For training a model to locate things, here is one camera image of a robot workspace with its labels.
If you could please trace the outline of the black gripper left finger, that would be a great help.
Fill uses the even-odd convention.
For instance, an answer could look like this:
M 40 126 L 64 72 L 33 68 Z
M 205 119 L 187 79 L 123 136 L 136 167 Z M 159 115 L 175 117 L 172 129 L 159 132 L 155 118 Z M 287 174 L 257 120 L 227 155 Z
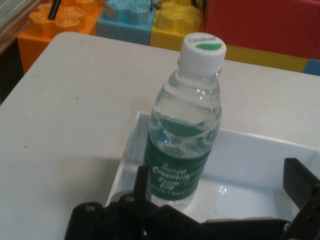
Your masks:
M 132 191 L 103 207 L 83 203 L 72 211 L 68 240 L 201 240 L 203 226 L 165 205 L 151 202 L 149 170 L 140 166 Z

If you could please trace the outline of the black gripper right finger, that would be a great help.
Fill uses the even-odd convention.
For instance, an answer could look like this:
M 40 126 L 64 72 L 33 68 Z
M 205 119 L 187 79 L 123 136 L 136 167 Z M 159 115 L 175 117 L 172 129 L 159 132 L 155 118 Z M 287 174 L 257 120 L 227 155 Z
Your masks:
M 283 234 L 285 240 L 320 238 L 320 180 L 297 158 L 286 158 L 283 188 L 299 212 Z

